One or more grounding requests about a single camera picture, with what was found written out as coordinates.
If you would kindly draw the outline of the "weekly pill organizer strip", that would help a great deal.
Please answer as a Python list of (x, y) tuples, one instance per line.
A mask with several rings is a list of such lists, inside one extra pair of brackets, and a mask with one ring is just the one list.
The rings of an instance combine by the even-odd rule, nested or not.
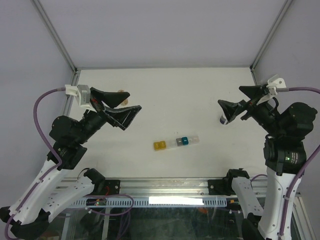
[(175, 136), (168, 139), (156, 140), (152, 146), (154, 151), (162, 151), (183, 146), (195, 145), (200, 142), (198, 135)]

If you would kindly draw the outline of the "clear pill bottle yellow pills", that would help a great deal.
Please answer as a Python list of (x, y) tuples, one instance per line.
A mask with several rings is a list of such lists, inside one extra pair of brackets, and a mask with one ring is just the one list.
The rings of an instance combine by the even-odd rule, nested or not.
[[(119, 93), (122, 93), (122, 92), (124, 92), (124, 90), (123, 90), (123, 89), (120, 89), (120, 90), (118, 90), (118, 92), (119, 92)], [(128, 103), (129, 103), (129, 100), (128, 100), (128, 99), (125, 99), (120, 105), (121, 105), (121, 106), (126, 106)]]

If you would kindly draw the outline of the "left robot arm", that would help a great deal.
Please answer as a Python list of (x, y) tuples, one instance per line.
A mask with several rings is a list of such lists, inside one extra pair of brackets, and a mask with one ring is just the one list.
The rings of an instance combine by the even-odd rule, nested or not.
[(126, 130), (141, 110), (140, 105), (121, 107), (130, 96), (125, 91), (105, 92), (87, 85), (66, 85), (61, 91), (76, 97), (85, 112), (80, 120), (66, 115), (57, 117), (49, 135), (42, 136), (49, 148), (42, 169), (14, 204), (0, 210), (0, 218), (5, 223), (4, 236), (8, 240), (35, 240), (74, 201), (102, 193), (105, 177), (94, 168), (88, 169), (66, 190), (58, 194), (53, 191), (77, 166), (87, 151), (84, 144), (103, 125)]

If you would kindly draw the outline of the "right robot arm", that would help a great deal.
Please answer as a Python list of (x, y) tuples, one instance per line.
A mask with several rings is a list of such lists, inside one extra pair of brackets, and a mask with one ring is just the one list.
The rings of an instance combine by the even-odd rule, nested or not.
[(238, 198), (245, 240), (289, 240), (296, 190), (315, 154), (307, 156), (303, 140), (314, 128), (317, 110), (303, 102), (292, 103), (284, 112), (269, 101), (276, 94), (297, 92), (298, 87), (267, 85), (240, 86), (248, 100), (218, 100), (228, 122), (237, 116), (254, 119), (265, 131), (263, 155), (266, 165), (267, 191), (260, 205), (252, 188), (252, 178), (239, 169), (228, 170), (218, 191)]

